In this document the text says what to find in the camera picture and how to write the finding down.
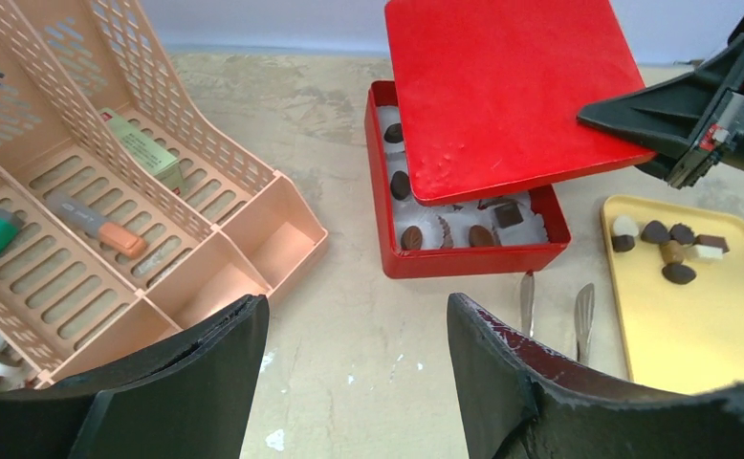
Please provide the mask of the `red box lid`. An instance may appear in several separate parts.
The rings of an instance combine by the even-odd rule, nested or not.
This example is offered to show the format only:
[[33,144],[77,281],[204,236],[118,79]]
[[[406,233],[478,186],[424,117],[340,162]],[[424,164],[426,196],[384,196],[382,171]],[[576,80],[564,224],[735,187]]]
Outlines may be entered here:
[[577,119],[585,105],[643,86],[609,2],[397,0],[384,16],[420,203],[493,197],[652,158]]

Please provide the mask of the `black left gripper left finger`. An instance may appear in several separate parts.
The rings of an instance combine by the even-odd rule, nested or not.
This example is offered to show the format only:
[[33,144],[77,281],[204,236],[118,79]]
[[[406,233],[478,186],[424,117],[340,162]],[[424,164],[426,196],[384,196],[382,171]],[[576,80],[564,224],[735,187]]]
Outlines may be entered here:
[[246,295],[45,389],[0,393],[0,458],[236,458],[269,327]]

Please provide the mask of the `metal slotted tongs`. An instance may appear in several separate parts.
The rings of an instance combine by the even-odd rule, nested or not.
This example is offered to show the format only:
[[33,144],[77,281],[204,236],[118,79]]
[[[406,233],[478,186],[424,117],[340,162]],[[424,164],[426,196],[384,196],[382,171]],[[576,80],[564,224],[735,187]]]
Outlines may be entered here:
[[[578,292],[574,308],[576,334],[576,360],[586,365],[590,357],[590,342],[594,322],[595,286],[588,283]],[[531,338],[534,335],[535,277],[525,273],[519,283],[519,306],[521,333]]]

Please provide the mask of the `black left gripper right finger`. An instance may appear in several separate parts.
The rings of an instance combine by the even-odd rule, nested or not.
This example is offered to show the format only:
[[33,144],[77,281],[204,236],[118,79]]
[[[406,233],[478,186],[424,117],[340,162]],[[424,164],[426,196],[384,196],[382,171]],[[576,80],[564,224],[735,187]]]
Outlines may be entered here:
[[447,326],[471,458],[744,458],[744,383],[689,396],[617,379],[461,293]]

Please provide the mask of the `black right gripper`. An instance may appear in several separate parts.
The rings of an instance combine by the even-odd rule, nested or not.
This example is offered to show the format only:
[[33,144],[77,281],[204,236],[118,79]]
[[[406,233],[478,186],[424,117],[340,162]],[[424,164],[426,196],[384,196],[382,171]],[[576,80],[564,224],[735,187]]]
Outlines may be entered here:
[[582,107],[580,124],[674,158],[669,185],[723,163],[744,171],[744,17],[728,46],[693,71]]

